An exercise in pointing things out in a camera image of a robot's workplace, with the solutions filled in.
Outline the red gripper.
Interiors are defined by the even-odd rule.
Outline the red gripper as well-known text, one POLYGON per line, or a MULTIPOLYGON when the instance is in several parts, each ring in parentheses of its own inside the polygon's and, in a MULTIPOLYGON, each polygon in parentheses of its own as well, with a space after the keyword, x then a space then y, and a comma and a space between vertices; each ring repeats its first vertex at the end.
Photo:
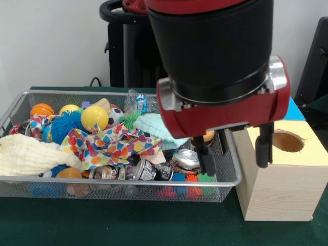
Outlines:
POLYGON ((256 163, 260 168, 267 168, 272 163, 273 121, 286 116, 290 101, 290 80, 286 66, 278 55, 270 57, 269 67, 263 89, 246 99, 223 106, 186 106, 174 94, 169 78, 158 81, 158 107, 162 121, 175 139, 193 137, 192 144, 202 174, 214 176, 216 173, 215 159, 210 148, 214 134, 204 135, 207 130, 259 126, 259 136, 255 141, 256 163))

